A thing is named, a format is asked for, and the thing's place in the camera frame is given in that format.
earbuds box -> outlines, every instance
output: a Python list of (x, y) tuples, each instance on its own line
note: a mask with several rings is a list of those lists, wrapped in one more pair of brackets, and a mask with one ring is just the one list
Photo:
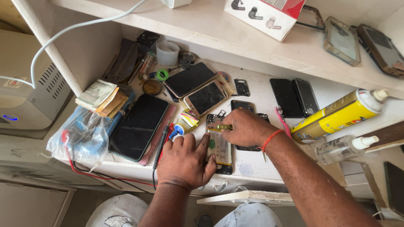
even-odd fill
[(282, 42), (305, 0), (226, 0), (225, 11)]

green sticker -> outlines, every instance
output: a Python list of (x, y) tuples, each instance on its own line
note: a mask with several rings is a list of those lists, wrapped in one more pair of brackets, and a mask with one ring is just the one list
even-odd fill
[(214, 139), (210, 139), (209, 141), (209, 148), (213, 149), (215, 147), (215, 140)]

white plastic container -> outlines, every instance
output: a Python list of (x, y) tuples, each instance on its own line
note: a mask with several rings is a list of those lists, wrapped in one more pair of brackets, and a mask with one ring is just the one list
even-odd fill
[(170, 8), (176, 8), (180, 6), (185, 6), (191, 4), (192, 0), (161, 0)]
[(379, 141), (377, 136), (359, 137), (343, 136), (316, 147), (317, 160), (323, 164), (330, 164), (362, 156), (365, 148)]
[(172, 42), (157, 43), (157, 62), (160, 65), (177, 65), (179, 47)]

pink toothbrush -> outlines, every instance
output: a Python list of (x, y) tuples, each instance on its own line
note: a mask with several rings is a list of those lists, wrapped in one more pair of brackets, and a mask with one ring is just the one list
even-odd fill
[(285, 118), (282, 115), (283, 111), (282, 108), (280, 106), (276, 107), (276, 114), (278, 115), (279, 119), (281, 120), (282, 124), (285, 126), (285, 132), (286, 134), (292, 138), (291, 134), (290, 134), (290, 129), (289, 126), (286, 124)]

ripped jeans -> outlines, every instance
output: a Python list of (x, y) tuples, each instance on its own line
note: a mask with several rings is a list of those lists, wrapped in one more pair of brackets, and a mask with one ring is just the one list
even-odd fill
[[(137, 227), (147, 204), (131, 194), (117, 195), (95, 209), (86, 227)], [(279, 218), (265, 204), (241, 204), (215, 227), (282, 227)]]

